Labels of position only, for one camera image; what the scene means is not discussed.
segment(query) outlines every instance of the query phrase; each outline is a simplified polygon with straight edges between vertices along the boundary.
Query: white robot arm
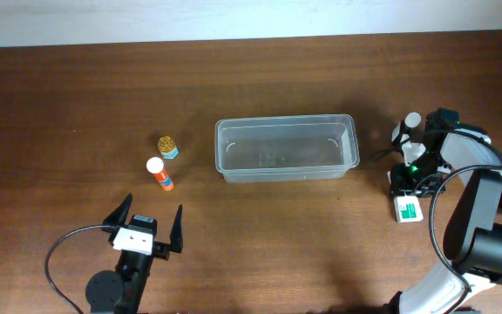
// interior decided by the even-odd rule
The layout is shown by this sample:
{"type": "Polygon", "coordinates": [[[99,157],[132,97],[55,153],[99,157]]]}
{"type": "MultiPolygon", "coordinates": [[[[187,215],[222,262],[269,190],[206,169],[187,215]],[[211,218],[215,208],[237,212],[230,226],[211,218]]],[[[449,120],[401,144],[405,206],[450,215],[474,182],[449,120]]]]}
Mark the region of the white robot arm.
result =
{"type": "MultiPolygon", "coordinates": [[[[419,116],[417,113],[411,113],[401,122],[402,126],[397,126],[393,132],[393,144],[404,143],[409,139],[410,131],[419,123],[407,127],[404,127],[404,124],[408,124],[405,122],[409,118],[412,121],[411,117],[415,115],[419,116]]],[[[441,130],[452,129],[455,133],[442,131],[437,133],[440,138],[424,139],[431,147],[426,147],[423,143],[401,145],[404,164],[393,167],[389,173],[392,196],[403,197],[403,193],[410,197],[416,196],[419,192],[412,186],[417,187],[420,181],[435,173],[449,174],[451,168],[501,165],[501,159],[488,147],[461,134],[468,133],[491,144],[485,131],[478,128],[474,130],[474,127],[463,128],[463,125],[458,123],[457,113],[439,109],[428,116],[428,122],[425,128],[427,133],[439,129],[439,126],[444,126],[441,130]],[[428,150],[436,148],[438,153],[432,152],[430,158],[425,157],[428,150]],[[415,178],[415,175],[408,171],[412,167],[424,168],[423,179],[419,179],[419,176],[415,178]]],[[[494,224],[497,208],[502,208],[502,170],[492,171],[495,174],[476,171],[478,174],[474,175],[474,178],[472,178],[473,171],[459,175],[466,189],[447,227],[444,239],[445,255],[452,259],[453,268],[462,274],[471,291],[466,294],[465,283],[439,262],[418,285],[393,299],[395,304],[390,307],[392,310],[387,309],[389,313],[451,313],[480,291],[502,284],[502,226],[494,224]]],[[[435,183],[426,186],[425,191],[435,192],[433,187],[442,182],[442,177],[434,175],[434,178],[435,183]]]]}

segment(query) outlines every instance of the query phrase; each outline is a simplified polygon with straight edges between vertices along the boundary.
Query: wooden table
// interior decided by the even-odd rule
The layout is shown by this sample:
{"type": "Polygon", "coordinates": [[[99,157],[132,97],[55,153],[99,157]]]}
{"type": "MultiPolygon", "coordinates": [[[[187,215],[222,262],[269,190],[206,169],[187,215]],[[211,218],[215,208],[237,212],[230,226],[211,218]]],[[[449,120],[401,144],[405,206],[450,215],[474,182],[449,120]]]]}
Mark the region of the wooden table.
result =
{"type": "MultiPolygon", "coordinates": [[[[156,261],[139,311],[296,313],[381,305],[438,261],[426,221],[396,223],[387,195],[394,125],[460,111],[502,151],[502,31],[0,49],[0,313],[72,313],[44,256],[133,193],[166,241],[183,203],[185,249],[156,261]],[[342,179],[228,184],[214,166],[219,119],[348,113],[362,162],[342,179]],[[172,192],[146,171],[169,134],[172,192]]],[[[439,199],[438,236],[462,186],[439,199]]],[[[427,214],[428,202],[423,202],[427,214]]],[[[85,284],[119,253],[75,235],[51,260],[88,311],[85,284]]],[[[502,286],[468,302],[502,313],[502,286]]]]}

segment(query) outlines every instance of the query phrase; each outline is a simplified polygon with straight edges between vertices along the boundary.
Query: jar with yellow contents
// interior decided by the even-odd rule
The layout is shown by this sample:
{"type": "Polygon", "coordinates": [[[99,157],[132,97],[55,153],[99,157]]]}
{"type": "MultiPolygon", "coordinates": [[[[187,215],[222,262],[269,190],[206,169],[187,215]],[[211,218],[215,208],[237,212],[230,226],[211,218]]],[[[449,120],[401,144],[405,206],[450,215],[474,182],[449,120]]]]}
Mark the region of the jar with yellow contents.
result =
{"type": "Polygon", "coordinates": [[[173,159],[178,155],[178,148],[169,136],[164,136],[158,141],[158,150],[165,159],[173,159]]]}

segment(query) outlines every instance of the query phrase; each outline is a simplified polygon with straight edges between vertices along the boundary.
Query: glue stick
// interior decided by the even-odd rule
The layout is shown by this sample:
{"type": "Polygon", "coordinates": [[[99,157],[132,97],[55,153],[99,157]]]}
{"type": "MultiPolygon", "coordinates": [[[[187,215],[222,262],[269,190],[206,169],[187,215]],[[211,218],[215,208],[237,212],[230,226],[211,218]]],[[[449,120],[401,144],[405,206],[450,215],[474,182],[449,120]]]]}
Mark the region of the glue stick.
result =
{"type": "Polygon", "coordinates": [[[158,157],[152,157],[146,162],[146,170],[154,175],[160,186],[166,191],[173,189],[173,181],[164,169],[164,161],[158,157]]]}

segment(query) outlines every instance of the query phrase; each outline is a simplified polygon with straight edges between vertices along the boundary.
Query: clear plastic container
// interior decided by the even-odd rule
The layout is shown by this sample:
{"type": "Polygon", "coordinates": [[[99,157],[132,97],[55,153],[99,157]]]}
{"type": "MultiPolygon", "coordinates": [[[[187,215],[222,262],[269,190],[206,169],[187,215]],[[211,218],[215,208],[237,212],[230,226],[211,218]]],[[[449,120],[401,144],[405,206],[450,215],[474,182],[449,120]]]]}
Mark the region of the clear plastic container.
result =
{"type": "Polygon", "coordinates": [[[347,114],[220,120],[215,152],[232,183],[335,179],[359,163],[347,114]]]}

